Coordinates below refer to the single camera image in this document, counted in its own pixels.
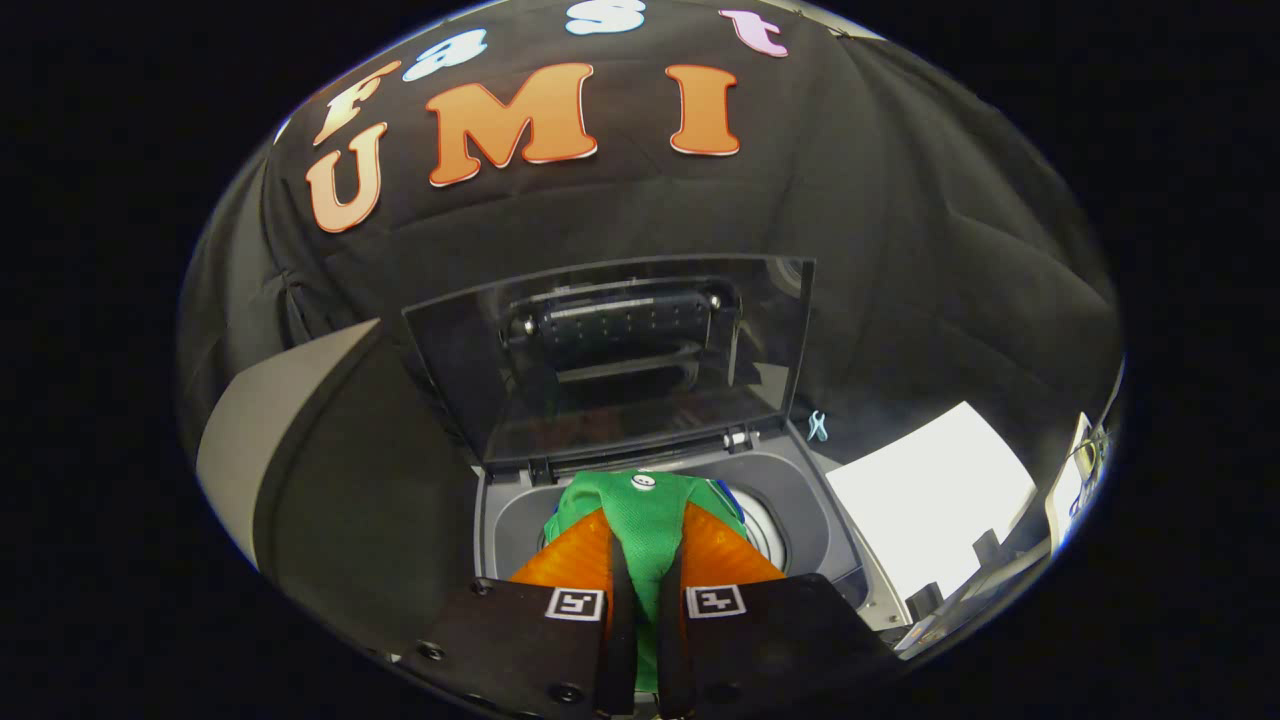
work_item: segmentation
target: white letter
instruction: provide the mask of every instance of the white letter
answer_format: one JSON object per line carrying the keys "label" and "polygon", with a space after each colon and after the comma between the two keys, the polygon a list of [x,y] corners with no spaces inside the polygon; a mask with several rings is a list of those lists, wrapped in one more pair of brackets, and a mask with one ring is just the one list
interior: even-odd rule
{"label": "white letter", "polygon": [[417,56],[417,64],[404,72],[404,82],[424,78],[440,68],[461,65],[484,53],[484,31],[471,29],[453,36]]}
{"label": "white letter", "polygon": [[640,0],[586,0],[564,13],[573,18],[564,24],[564,29],[573,35],[626,32],[644,24],[640,10],[644,10]]}

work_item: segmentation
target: black fabric backdrop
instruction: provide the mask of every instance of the black fabric backdrop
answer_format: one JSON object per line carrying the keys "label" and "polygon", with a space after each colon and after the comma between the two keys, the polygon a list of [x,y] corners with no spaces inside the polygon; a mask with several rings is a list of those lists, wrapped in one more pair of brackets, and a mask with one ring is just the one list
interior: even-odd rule
{"label": "black fabric backdrop", "polygon": [[[1120,364],[1115,291],[1070,191],[1000,111],[892,42],[836,37],[760,3],[788,50],[741,42],[719,5],[654,1],[641,27],[572,36],[563,3],[511,0],[412,37],[316,92],[275,128],[212,214],[183,288],[178,369],[193,456],[234,374],[352,323],[477,283],[631,256],[764,252],[818,259],[797,396],[828,415],[823,451],[851,461],[969,401],[1038,483],[1075,416],[1097,418]],[[435,44],[475,28],[488,49],[415,82]],[[399,69],[319,147],[329,100]],[[498,169],[435,188],[434,95],[480,82],[509,101],[531,72],[584,61],[588,159]],[[664,68],[733,73],[728,158],[676,152],[678,90]],[[306,170],[387,122],[381,196],[339,234],[312,219]]]}

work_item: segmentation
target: pink letter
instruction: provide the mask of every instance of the pink letter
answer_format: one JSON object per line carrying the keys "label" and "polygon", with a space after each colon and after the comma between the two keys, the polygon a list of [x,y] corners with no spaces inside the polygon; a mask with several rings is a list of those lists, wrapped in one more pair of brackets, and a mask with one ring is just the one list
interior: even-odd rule
{"label": "pink letter", "polygon": [[778,29],[778,26],[769,24],[760,15],[746,10],[721,10],[721,15],[733,20],[733,32],[737,33],[737,38],[745,42],[751,50],[773,58],[787,56],[786,47],[774,45],[769,40],[771,32],[782,32]]}

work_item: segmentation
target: lid hinge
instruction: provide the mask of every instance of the lid hinge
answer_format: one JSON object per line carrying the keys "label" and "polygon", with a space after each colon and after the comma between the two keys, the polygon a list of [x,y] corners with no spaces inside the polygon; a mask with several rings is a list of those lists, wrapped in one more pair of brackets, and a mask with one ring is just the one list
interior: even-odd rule
{"label": "lid hinge", "polygon": [[529,459],[529,480],[534,487],[556,484],[552,464],[545,457]]}
{"label": "lid hinge", "polygon": [[746,425],[741,425],[726,430],[722,442],[724,443],[724,451],[733,455],[744,450],[755,450],[755,441],[759,437],[760,433],[751,430]]}

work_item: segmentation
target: clothespin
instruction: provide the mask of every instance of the clothespin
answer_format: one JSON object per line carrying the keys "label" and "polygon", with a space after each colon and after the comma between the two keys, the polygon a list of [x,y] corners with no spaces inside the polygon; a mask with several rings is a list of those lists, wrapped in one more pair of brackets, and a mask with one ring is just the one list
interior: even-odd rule
{"label": "clothespin", "polygon": [[818,442],[827,442],[827,428],[823,427],[823,423],[826,421],[826,413],[818,413],[814,410],[813,415],[809,415],[809,441],[813,441],[813,437],[818,436]]}

